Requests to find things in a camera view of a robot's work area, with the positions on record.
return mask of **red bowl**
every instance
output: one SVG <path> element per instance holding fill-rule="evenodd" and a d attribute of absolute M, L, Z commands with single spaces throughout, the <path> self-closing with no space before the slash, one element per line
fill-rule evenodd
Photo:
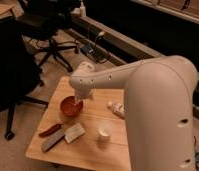
<path fill-rule="evenodd" d="M 60 103 L 60 110 L 65 116 L 77 116 L 83 109 L 83 101 L 75 104 L 74 96 L 66 97 Z"/>

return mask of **black office chair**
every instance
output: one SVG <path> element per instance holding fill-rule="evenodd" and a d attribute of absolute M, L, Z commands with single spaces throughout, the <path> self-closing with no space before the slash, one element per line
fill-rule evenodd
<path fill-rule="evenodd" d="M 71 27 L 71 10 L 80 6 L 79 0 L 18 0 L 24 13 L 17 18 L 18 25 L 24 36 L 37 40 L 48 40 L 49 47 L 41 48 L 38 52 L 46 52 L 46 55 L 38 64 L 41 67 L 52 55 L 53 58 L 64 65 L 68 72 L 73 68 L 63 58 L 59 51 L 75 49 L 77 45 L 63 46 L 58 44 L 52 37 L 58 29 L 69 29 Z"/>
<path fill-rule="evenodd" d="M 13 17 L 0 20 L 0 111 L 8 109 L 5 138 L 11 130 L 15 104 L 21 100 L 47 107 L 48 102 L 26 96 L 40 83 L 39 68 L 25 48 Z"/>

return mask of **chair wheel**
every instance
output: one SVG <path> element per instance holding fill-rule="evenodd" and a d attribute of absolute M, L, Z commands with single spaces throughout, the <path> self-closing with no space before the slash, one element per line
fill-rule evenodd
<path fill-rule="evenodd" d="M 45 106 L 44 110 L 46 110 L 48 108 L 48 105 Z"/>
<path fill-rule="evenodd" d="M 42 68 L 38 68 L 38 72 L 39 72 L 39 74 L 42 74 L 43 73 Z"/>
<path fill-rule="evenodd" d="M 40 85 L 40 87 L 43 87 L 45 84 L 42 80 L 40 80 L 39 85 Z"/>
<path fill-rule="evenodd" d="M 54 168 L 58 168 L 60 165 L 59 164 L 57 164 L 57 163 L 51 163 L 53 166 L 54 166 Z"/>
<path fill-rule="evenodd" d="M 78 53 L 79 53 L 78 48 L 75 48 L 75 49 L 74 49 L 74 53 L 76 53 L 76 54 L 78 54 Z"/>
<path fill-rule="evenodd" d="M 17 104 L 17 105 L 21 105 L 22 102 L 21 102 L 21 101 L 17 101 L 16 104 Z"/>
<path fill-rule="evenodd" d="M 72 72 L 73 71 L 72 67 L 67 67 L 66 69 L 67 69 L 68 72 Z"/>
<path fill-rule="evenodd" d="M 5 134 L 5 139 L 6 140 L 11 140 L 12 138 L 14 138 L 14 133 L 13 132 L 7 132 Z"/>

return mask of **wire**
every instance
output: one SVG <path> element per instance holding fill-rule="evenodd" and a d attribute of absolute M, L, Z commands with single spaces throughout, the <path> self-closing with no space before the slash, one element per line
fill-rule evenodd
<path fill-rule="evenodd" d="M 33 39 L 32 39 L 32 38 L 30 38 L 30 39 L 28 40 L 28 42 L 30 43 L 32 40 L 33 40 Z"/>
<path fill-rule="evenodd" d="M 81 43 L 79 40 L 87 40 L 87 38 L 85 38 L 85 37 L 79 37 L 79 38 L 74 39 L 74 42 L 75 42 L 76 44 L 83 44 L 83 43 Z"/>
<path fill-rule="evenodd" d="M 94 40 L 93 53 L 95 53 L 95 54 L 97 52 L 97 50 L 96 50 L 97 49 L 97 42 L 100 39 L 103 39 L 103 36 L 97 35 L 96 38 L 95 38 L 95 40 Z M 106 53 L 107 53 L 106 57 L 103 60 L 101 60 L 101 59 L 98 58 L 98 60 L 96 61 L 96 63 L 103 64 L 103 63 L 107 62 L 111 58 L 111 55 L 110 55 L 110 53 L 107 50 L 106 50 Z"/>
<path fill-rule="evenodd" d="M 67 44 L 67 43 L 74 43 L 74 44 L 76 44 L 75 41 L 65 41 L 65 42 L 59 42 L 59 43 L 57 43 L 57 44 L 58 44 L 58 45 L 62 45 L 62 44 Z"/>

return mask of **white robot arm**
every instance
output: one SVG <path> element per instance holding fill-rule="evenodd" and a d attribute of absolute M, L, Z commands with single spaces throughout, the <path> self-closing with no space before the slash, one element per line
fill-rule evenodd
<path fill-rule="evenodd" d="M 94 72 L 82 63 L 69 80 L 77 99 L 94 88 L 123 88 L 133 171 L 194 171 L 192 95 L 197 71 L 186 58 L 147 59 Z"/>

